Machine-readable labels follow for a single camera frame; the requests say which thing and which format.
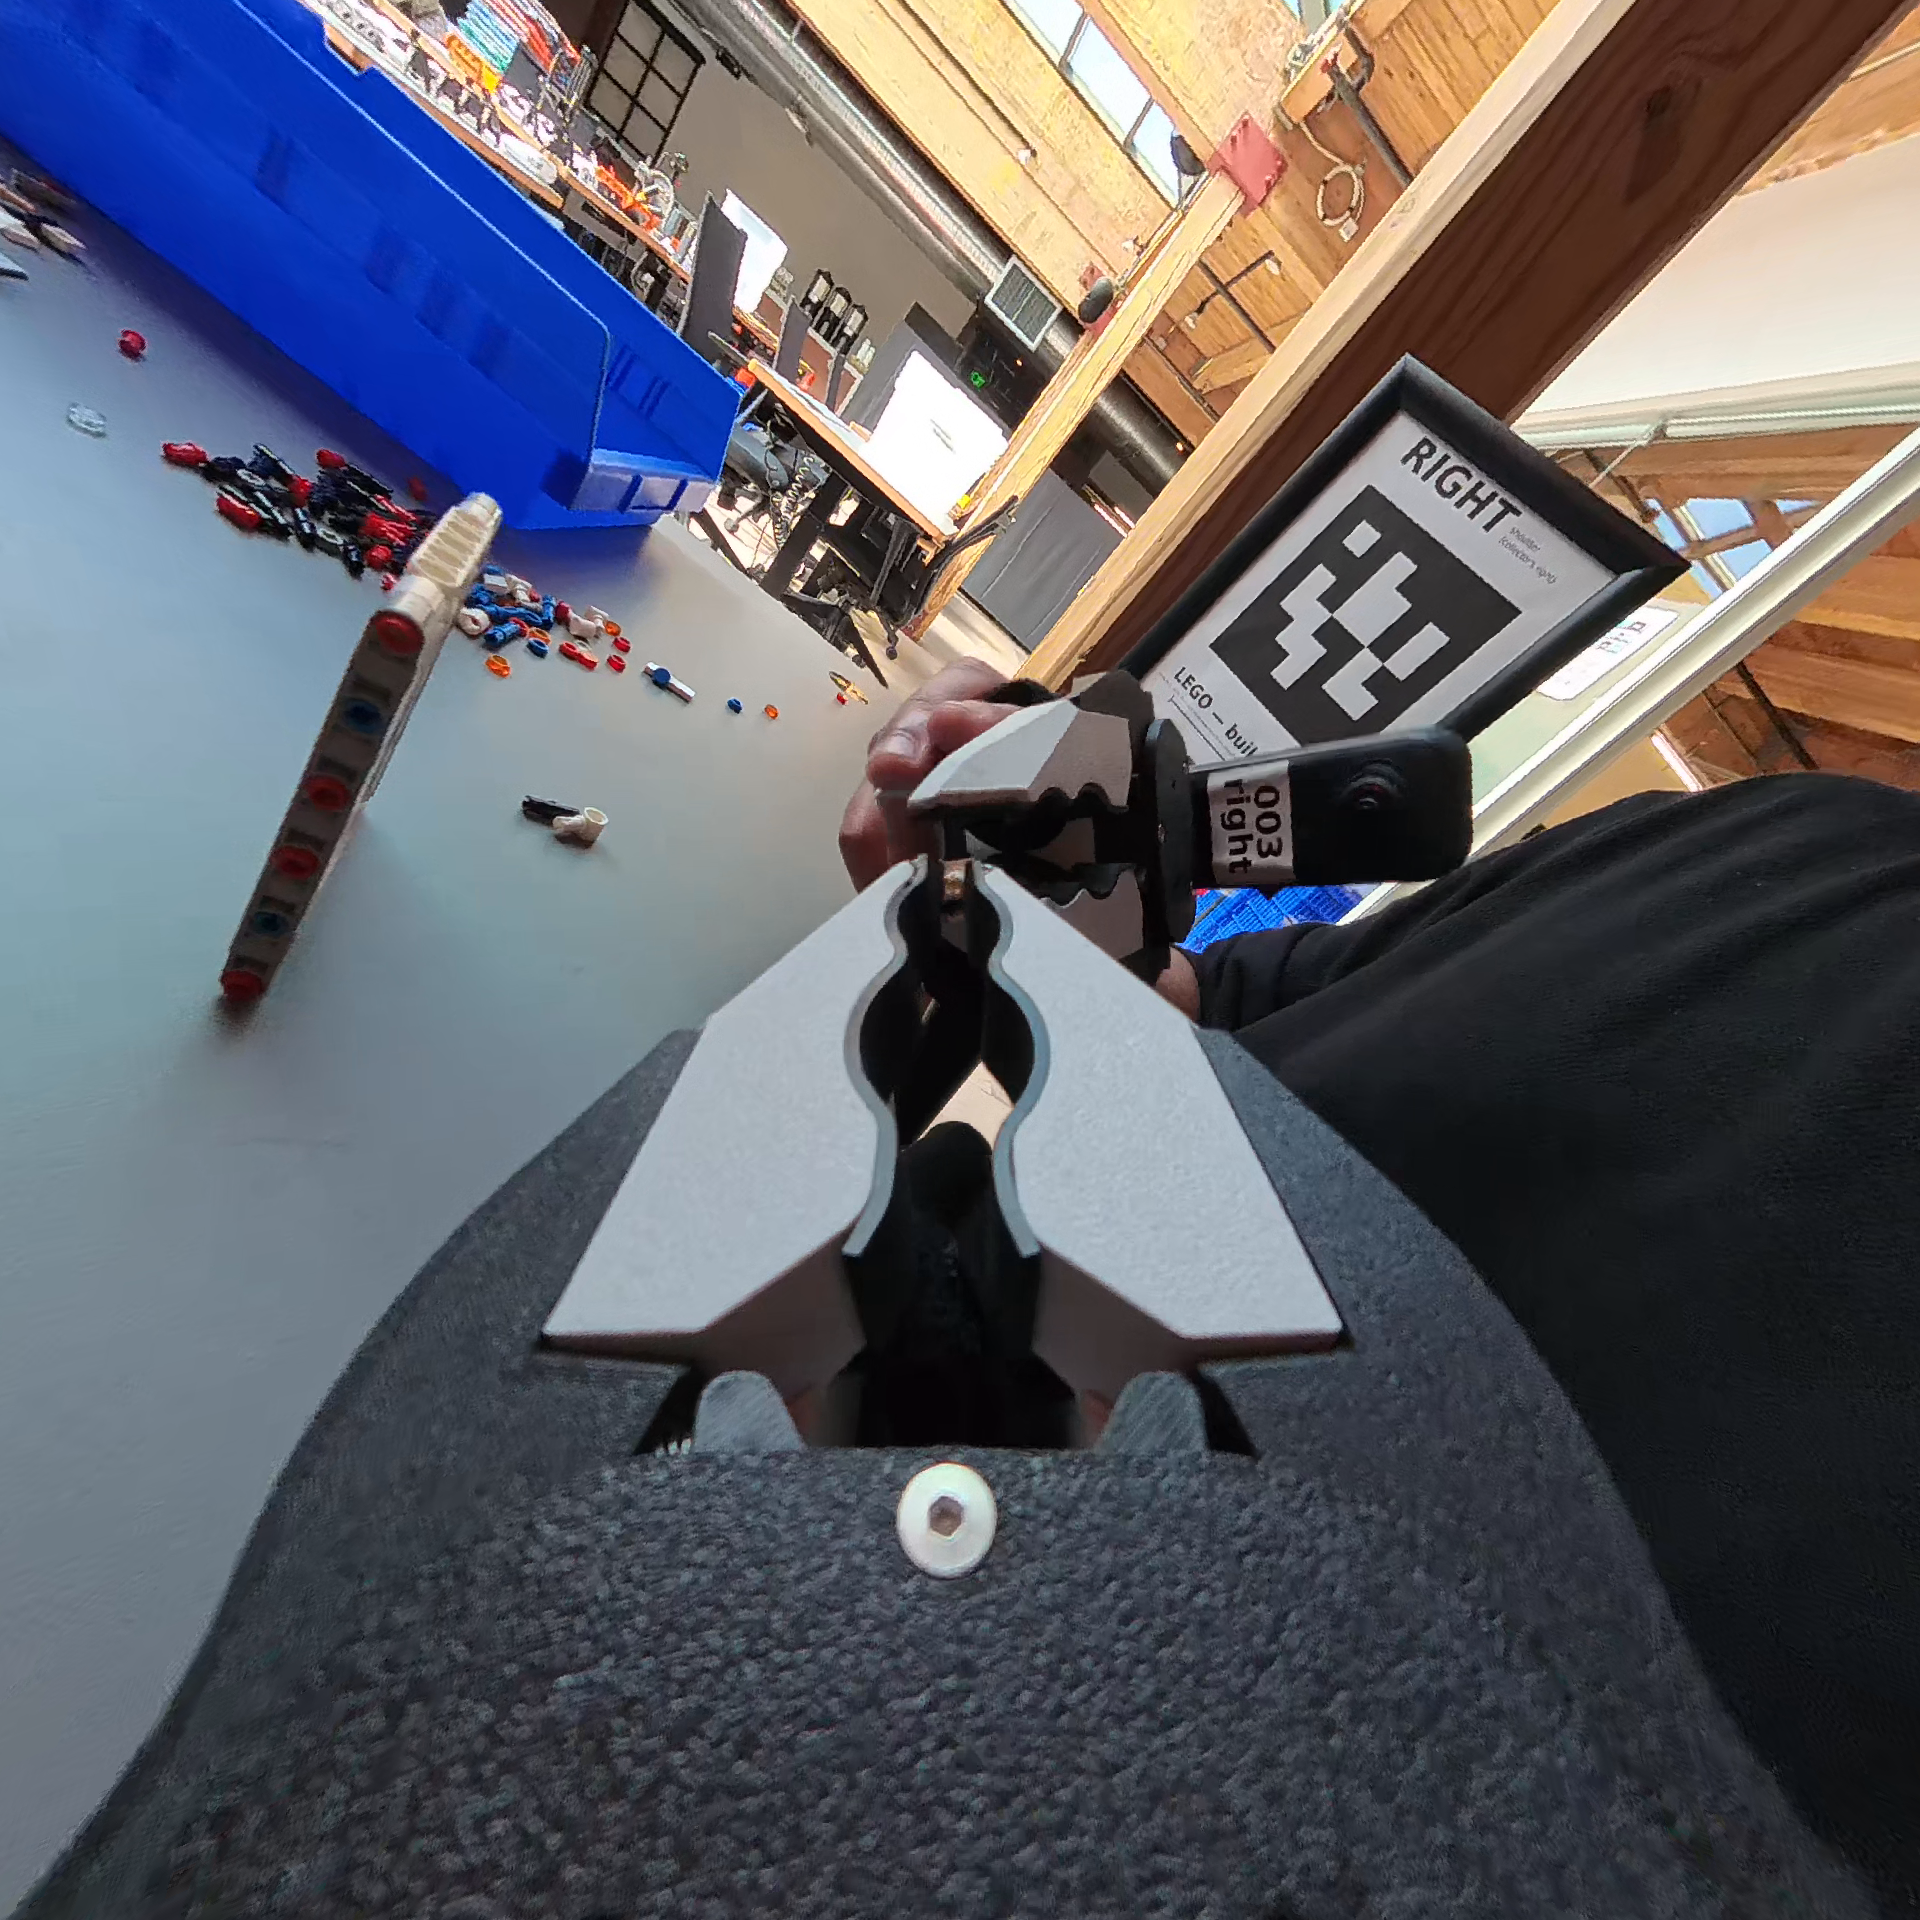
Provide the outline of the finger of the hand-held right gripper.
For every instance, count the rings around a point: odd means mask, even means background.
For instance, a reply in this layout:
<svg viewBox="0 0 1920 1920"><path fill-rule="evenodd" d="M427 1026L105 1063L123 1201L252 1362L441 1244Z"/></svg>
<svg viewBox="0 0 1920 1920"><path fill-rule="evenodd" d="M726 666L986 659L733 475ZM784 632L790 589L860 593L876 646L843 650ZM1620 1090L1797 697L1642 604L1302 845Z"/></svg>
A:
<svg viewBox="0 0 1920 1920"><path fill-rule="evenodd" d="M1127 971L1165 971L1165 845L1130 815L960 810L960 832Z"/></svg>
<svg viewBox="0 0 1920 1920"><path fill-rule="evenodd" d="M993 732L944 756L909 797L913 817L1056 815L1115 817L1140 778L1153 697L1127 672L1070 700L1018 704Z"/></svg>

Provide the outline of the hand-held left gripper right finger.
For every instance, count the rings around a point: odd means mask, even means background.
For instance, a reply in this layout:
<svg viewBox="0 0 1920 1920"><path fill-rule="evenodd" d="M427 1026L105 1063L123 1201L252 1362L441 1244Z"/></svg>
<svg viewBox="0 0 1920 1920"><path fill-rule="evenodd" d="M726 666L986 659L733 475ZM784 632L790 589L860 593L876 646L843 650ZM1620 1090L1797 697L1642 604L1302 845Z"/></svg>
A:
<svg viewBox="0 0 1920 1920"><path fill-rule="evenodd" d="M1335 1351L1338 1305L1200 1031L1014 880L978 865L970 911L1024 1058L993 1177L1036 1262L1034 1354L1115 1403L1140 1376Z"/></svg>

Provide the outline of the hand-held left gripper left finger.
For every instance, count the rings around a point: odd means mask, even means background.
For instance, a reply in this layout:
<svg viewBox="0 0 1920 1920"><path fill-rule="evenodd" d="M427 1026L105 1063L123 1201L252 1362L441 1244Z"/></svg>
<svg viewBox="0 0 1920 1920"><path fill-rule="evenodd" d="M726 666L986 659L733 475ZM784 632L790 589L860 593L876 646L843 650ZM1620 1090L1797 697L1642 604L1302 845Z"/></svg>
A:
<svg viewBox="0 0 1920 1920"><path fill-rule="evenodd" d="M753 1371L784 1397L850 1368L843 1250L871 1244L899 1141L960 1085L960 1022L922 1022L933 978L909 951L940 898L929 856L892 865L696 1031L551 1345Z"/></svg>

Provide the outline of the white lego panel assembly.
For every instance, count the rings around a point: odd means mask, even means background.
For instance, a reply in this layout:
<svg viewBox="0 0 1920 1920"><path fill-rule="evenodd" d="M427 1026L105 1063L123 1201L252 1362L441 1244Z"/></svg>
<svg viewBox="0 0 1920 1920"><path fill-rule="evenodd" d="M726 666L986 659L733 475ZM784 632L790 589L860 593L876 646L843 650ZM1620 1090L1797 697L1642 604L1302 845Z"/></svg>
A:
<svg viewBox="0 0 1920 1920"><path fill-rule="evenodd" d="M481 581L498 534L501 504L488 493L469 493L435 520L366 617L231 937L218 971L226 1007L258 1004L276 978L325 876L337 865L349 829L407 732L452 617Z"/></svg>

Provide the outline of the person's right forearm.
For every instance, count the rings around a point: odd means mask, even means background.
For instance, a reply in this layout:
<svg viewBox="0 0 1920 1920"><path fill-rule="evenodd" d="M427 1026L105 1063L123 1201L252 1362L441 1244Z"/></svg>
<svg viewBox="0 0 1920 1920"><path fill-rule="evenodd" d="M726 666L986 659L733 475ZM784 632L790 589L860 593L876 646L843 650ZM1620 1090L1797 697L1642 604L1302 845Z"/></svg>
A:
<svg viewBox="0 0 1920 1920"><path fill-rule="evenodd" d="M1278 1075L1386 1083L1454 1064L1512 996L1521 918L1430 887L1361 923L1287 923L1178 951L1165 992Z"/></svg>

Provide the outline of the pile of small lego pins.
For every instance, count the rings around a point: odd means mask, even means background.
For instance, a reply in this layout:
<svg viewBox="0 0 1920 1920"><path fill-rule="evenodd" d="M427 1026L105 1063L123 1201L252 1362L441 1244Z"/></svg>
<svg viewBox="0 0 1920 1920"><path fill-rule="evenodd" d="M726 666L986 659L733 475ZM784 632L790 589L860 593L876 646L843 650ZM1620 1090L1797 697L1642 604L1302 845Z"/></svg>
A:
<svg viewBox="0 0 1920 1920"><path fill-rule="evenodd" d="M376 572L383 589L394 589L397 572L418 563L427 536L452 517L427 514L418 481L409 483L418 504L397 504L377 475L335 449L313 454L319 469L309 475L265 445L250 454L161 445L161 460L206 481L218 517L241 534L298 539L309 552L342 563L349 577ZM630 637L611 612L559 601L493 563L485 563L477 586L460 593L455 627L493 653L488 672L501 679L507 675L503 650L524 650L529 659L560 653L584 672L598 663L616 675L641 672L660 693L692 704L692 686L671 675L671 666L636 659Z"/></svg>

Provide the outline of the person's right hand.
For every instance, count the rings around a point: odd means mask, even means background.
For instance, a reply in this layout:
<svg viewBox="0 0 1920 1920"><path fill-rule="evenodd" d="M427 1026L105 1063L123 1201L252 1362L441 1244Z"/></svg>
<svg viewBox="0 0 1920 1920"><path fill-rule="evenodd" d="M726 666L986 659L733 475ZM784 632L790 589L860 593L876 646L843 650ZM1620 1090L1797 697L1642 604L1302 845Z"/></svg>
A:
<svg viewBox="0 0 1920 1920"><path fill-rule="evenodd" d="M871 737L862 783L854 787L838 851L854 890L880 881L896 862L944 856L937 817L913 815L913 791L970 740L993 732L1014 707L1046 704L1053 693L1009 679L997 663L954 659L921 684Z"/></svg>

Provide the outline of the computer monitor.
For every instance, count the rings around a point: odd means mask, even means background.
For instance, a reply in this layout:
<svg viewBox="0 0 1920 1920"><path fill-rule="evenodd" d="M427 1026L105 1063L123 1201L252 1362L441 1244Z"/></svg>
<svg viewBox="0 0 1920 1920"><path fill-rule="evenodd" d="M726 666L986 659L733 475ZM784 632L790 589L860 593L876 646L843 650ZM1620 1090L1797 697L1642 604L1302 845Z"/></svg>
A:
<svg viewBox="0 0 1920 1920"><path fill-rule="evenodd" d="M913 348L868 433L871 469L922 517L954 527L978 481L997 469L1009 433L940 362Z"/></svg>

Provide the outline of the wooden office desk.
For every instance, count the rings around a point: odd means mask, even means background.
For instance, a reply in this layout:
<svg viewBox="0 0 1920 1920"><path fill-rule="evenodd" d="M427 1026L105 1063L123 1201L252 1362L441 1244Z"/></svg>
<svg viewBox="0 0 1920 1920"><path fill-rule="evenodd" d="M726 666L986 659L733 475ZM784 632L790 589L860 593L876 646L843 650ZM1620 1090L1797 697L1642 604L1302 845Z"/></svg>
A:
<svg viewBox="0 0 1920 1920"><path fill-rule="evenodd" d="M812 558L812 546L833 548L854 581L868 589L862 604L871 604L892 646L899 635L921 637L933 627L933 589L940 571L954 548L973 539L960 536L954 520L944 510L922 510L913 493L892 481L876 454L871 438L862 438L848 418L820 410L793 379L778 372L767 362L746 367L746 385L753 404L767 404L804 451L825 469L825 481L812 486L804 510L798 514L793 527L761 571L761 589L790 601L793 609L818 604L818 593L798 593L798 572ZM854 499L868 517L880 517L880 566L871 577L860 571L860 552L871 546L860 539L860 525L848 527L833 514Z"/></svg>

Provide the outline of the red alarm box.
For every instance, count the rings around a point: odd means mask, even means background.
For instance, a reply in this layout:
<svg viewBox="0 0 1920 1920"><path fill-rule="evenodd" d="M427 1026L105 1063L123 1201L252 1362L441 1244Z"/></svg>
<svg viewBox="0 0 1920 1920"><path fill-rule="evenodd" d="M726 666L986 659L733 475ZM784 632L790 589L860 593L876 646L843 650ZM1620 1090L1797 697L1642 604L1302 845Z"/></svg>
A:
<svg viewBox="0 0 1920 1920"><path fill-rule="evenodd" d="M1258 114L1242 114L1203 172L1235 188L1242 212L1258 212L1287 180L1289 157Z"/></svg>

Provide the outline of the cluttered workbench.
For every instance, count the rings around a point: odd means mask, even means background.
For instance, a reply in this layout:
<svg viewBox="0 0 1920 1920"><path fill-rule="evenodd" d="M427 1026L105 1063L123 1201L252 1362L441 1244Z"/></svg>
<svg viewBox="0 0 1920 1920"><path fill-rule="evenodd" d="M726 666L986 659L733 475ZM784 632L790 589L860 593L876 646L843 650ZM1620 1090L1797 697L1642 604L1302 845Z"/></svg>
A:
<svg viewBox="0 0 1920 1920"><path fill-rule="evenodd" d="M354 70L383 70L442 131L551 212L641 303L689 283L683 157L665 165L628 131L645 114L545 2L313 0Z"/></svg>

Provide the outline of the blue plastic bin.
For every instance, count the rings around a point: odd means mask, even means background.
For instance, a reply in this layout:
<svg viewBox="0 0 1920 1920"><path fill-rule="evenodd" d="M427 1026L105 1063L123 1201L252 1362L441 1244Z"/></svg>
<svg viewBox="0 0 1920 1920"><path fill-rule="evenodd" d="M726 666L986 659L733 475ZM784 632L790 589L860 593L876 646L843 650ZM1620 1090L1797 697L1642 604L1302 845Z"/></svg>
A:
<svg viewBox="0 0 1920 1920"><path fill-rule="evenodd" d="M514 527L716 493L733 383L303 2L6 2L0 119Z"/></svg>

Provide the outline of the wall air vent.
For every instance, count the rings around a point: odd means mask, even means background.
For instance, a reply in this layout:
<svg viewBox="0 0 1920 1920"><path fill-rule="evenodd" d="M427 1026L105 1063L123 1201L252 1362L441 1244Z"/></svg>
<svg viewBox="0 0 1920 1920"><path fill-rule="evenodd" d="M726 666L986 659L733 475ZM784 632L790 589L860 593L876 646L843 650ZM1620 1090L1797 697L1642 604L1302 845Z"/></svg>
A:
<svg viewBox="0 0 1920 1920"><path fill-rule="evenodd" d="M980 303L1020 348L1043 348L1053 323L1063 318L1056 298L1024 270L1020 256L1001 265Z"/></svg>

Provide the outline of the wooden post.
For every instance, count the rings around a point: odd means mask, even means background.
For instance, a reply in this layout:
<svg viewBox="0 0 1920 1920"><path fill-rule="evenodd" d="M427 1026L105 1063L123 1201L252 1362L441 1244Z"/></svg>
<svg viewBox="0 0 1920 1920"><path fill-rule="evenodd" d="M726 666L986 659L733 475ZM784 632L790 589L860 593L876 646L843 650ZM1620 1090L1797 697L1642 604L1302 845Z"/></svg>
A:
<svg viewBox="0 0 1920 1920"><path fill-rule="evenodd" d="M1903 12L1557 2L1020 675L1115 666L1402 352L1516 418Z"/></svg>

